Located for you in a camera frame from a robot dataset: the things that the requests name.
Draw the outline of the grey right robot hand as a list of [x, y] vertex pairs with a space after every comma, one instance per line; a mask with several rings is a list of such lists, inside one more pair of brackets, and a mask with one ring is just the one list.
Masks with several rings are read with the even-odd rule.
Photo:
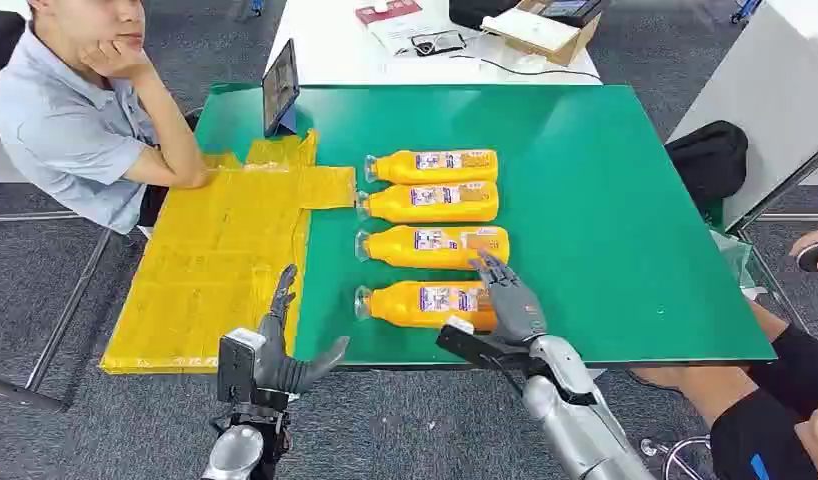
[[495, 255], [480, 249], [471, 260], [478, 272], [496, 316], [493, 335], [509, 345], [528, 345], [547, 333], [547, 321], [539, 301], [518, 274]]

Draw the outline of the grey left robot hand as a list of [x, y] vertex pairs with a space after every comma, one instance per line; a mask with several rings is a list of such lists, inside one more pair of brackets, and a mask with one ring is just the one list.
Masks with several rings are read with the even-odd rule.
[[254, 370], [258, 387], [290, 394], [307, 392], [317, 380], [331, 372], [343, 360], [350, 342], [348, 336], [338, 337], [329, 350], [309, 361], [286, 353], [284, 329], [289, 307], [296, 296], [291, 291], [296, 276], [295, 264], [287, 265], [280, 274], [269, 310], [258, 329], [265, 342], [258, 350], [259, 365]]

